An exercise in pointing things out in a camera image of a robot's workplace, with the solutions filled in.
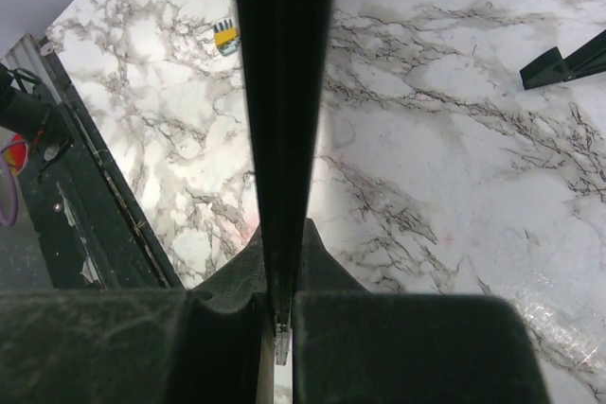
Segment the white dry-erase whiteboard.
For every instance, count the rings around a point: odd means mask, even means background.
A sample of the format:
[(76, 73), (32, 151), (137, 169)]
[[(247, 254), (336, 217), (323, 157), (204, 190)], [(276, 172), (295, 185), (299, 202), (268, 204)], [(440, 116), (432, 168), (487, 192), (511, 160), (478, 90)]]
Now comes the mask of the white dry-erase whiteboard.
[(332, 0), (236, 0), (276, 364), (291, 338), (295, 278)]

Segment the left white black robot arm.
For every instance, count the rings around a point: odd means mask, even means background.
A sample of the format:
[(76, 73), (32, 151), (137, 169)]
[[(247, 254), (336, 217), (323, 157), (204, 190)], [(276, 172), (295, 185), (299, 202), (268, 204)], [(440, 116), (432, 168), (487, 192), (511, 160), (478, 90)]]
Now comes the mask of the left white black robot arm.
[(59, 158), (72, 136), (44, 82), (25, 68), (1, 65), (1, 126), (21, 135), (48, 163)]

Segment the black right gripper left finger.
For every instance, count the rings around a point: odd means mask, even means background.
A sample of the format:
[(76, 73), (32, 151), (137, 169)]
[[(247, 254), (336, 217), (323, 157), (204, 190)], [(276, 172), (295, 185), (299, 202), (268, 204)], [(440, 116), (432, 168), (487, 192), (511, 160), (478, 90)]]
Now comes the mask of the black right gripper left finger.
[(1, 296), (5, 403), (264, 403), (261, 239), (193, 290)]

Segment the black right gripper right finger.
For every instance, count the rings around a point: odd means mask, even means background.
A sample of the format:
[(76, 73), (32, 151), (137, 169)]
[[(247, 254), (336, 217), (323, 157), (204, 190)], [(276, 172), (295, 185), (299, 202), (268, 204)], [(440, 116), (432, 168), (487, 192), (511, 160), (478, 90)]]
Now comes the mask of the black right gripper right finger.
[(307, 221), (293, 306), (297, 403), (546, 403), (526, 328), (481, 295), (373, 293)]

